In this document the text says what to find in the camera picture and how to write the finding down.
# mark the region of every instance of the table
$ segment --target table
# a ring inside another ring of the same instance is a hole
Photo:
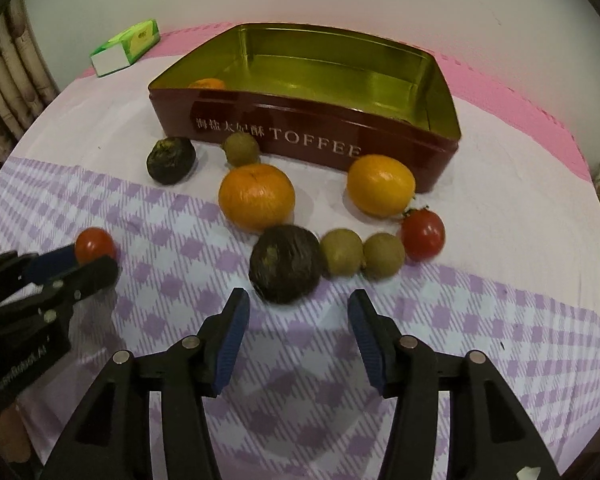
[[[217,205],[227,171],[220,148],[197,143],[195,172],[173,187],[151,181],[144,165],[162,137],[149,81],[229,26],[165,34],[136,65],[101,79],[85,74],[0,172],[0,251],[48,251],[90,225],[109,230],[120,249],[115,291],[76,306],[72,352],[20,398],[42,459],[113,352],[168,348],[242,286],[250,326],[232,382],[205,402],[223,477],[376,478],[395,404],[369,386],[347,326],[346,299],[364,286],[380,314],[434,350],[486,352],[564,471],[600,426],[600,206],[568,131],[497,81],[435,54],[463,138],[415,205],[445,221],[442,254],[388,282],[323,281],[300,305],[273,307],[247,278],[255,237]],[[349,227],[363,239],[396,231],[347,203],[344,174],[263,159],[296,187],[297,224],[319,235]],[[446,397],[440,412],[436,479],[448,454]],[[151,420],[162,478],[157,399]]]

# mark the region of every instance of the wrinkled dark fruit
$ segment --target wrinkled dark fruit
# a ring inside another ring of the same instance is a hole
[[[265,301],[292,303],[315,290],[326,263],[315,235],[295,225],[266,229],[251,251],[249,279]]]
[[[185,178],[196,161],[196,150],[186,137],[168,137],[155,143],[146,158],[151,178],[167,186]]]

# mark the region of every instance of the tissue box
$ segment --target tissue box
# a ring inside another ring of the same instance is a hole
[[[133,65],[160,41],[155,20],[138,23],[103,43],[91,53],[91,64],[98,77]]]

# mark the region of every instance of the open rectangular tin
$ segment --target open rectangular tin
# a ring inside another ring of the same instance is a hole
[[[216,78],[226,89],[188,88]],[[379,153],[431,190],[460,128],[435,58],[417,48],[330,27],[249,23],[184,56],[149,85],[170,137],[220,143],[252,134],[263,153],[347,171]]]

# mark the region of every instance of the red tomato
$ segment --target red tomato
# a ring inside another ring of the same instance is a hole
[[[104,229],[89,227],[82,231],[74,244],[75,259],[80,265],[88,264],[105,254],[116,259],[116,245]]]
[[[410,209],[400,228],[404,251],[414,262],[430,260],[445,245],[445,225],[429,209]]]

